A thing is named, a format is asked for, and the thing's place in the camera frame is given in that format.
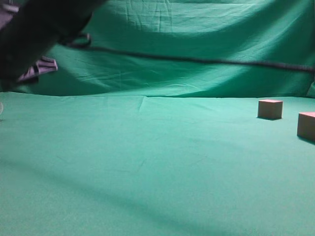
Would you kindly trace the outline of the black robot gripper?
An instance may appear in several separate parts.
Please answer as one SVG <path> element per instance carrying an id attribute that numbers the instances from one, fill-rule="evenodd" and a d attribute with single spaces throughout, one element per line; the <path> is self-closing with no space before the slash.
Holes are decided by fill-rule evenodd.
<path id="1" fill-rule="evenodd" d="M 58 70 L 55 59 L 43 56 L 56 44 L 75 46 L 103 0 L 27 0 L 0 2 L 0 82 L 36 83 L 39 76 Z"/>

